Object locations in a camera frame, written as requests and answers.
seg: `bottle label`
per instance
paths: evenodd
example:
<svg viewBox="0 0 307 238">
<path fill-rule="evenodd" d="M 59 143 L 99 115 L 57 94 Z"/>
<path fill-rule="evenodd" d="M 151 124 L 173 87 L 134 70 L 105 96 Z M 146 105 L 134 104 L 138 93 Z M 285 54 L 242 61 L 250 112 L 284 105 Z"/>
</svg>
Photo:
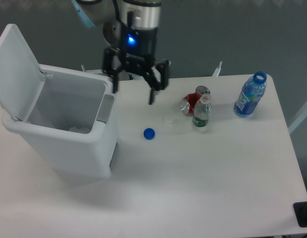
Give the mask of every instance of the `bottle label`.
<svg viewBox="0 0 307 238">
<path fill-rule="evenodd" d="M 239 99 L 235 103 L 235 109 L 243 115 L 253 113 L 260 99 L 255 100 L 255 96 L 252 94 L 244 94 L 241 92 Z"/>
</svg>

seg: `bottle cap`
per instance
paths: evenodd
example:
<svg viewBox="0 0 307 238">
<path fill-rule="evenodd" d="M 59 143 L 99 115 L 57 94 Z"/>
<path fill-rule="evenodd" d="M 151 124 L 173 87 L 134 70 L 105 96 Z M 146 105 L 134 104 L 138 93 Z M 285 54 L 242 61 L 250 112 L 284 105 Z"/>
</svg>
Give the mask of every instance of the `bottle cap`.
<svg viewBox="0 0 307 238">
<path fill-rule="evenodd" d="M 201 96 L 201 103 L 203 104 L 207 104 L 207 103 L 210 103 L 211 102 L 211 95 L 209 93 L 204 93 L 202 96 Z"/>
<path fill-rule="evenodd" d="M 152 128 L 147 128 L 144 130 L 144 137 L 147 139 L 147 140 L 152 140 L 154 139 L 154 136 L 155 136 L 155 131 L 154 129 Z"/>
<path fill-rule="evenodd" d="M 258 71 L 254 74 L 254 82 L 257 84 L 263 84 L 267 80 L 267 75 L 265 72 Z"/>
</svg>

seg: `blue plastic bottle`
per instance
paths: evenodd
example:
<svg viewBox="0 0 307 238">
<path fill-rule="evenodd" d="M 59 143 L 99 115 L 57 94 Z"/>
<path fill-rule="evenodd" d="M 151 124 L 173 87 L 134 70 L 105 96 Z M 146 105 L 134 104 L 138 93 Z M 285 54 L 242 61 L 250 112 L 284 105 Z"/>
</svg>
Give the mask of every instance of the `blue plastic bottle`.
<svg viewBox="0 0 307 238">
<path fill-rule="evenodd" d="M 254 112 L 266 90 L 266 80 L 267 75 L 259 71 L 246 81 L 234 105 L 234 111 L 238 116 L 245 118 Z"/>
</svg>

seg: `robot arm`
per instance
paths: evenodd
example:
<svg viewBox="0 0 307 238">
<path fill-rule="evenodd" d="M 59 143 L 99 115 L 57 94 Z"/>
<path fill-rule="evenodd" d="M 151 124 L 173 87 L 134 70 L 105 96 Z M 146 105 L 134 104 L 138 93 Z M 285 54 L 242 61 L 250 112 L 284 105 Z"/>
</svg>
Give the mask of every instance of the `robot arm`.
<svg viewBox="0 0 307 238">
<path fill-rule="evenodd" d="M 103 73 L 113 80 L 113 92 L 118 90 L 118 74 L 122 70 L 142 76 L 151 88 L 149 104 L 155 91 L 168 86 L 169 61 L 155 61 L 155 48 L 160 19 L 161 0 L 72 0 L 87 27 L 111 21 L 111 44 L 105 49 Z M 121 65 L 112 67 L 117 56 Z M 161 74 L 158 81 L 153 67 Z"/>
</svg>

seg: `blue bottle cap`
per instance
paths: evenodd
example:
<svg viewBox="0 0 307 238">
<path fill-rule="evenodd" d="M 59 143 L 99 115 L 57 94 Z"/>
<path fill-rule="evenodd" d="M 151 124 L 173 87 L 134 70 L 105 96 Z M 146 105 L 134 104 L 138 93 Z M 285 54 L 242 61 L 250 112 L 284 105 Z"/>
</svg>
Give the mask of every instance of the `blue bottle cap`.
<svg viewBox="0 0 307 238">
<path fill-rule="evenodd" d="M 154 139 L 154 136 L 155 136 L 155 131 L 154 129 L 152 128 L 147 128 L 144 130 L 144 137 L 147 139 L 147 140 L 152 140 Z"/>
<path fill-rule="evenodd" d="M 257 84 L 263 84 L 267 80 L 267 75 L 265 72 L 258 71 L 254 74 L 254 82 Z"/>
</svg>

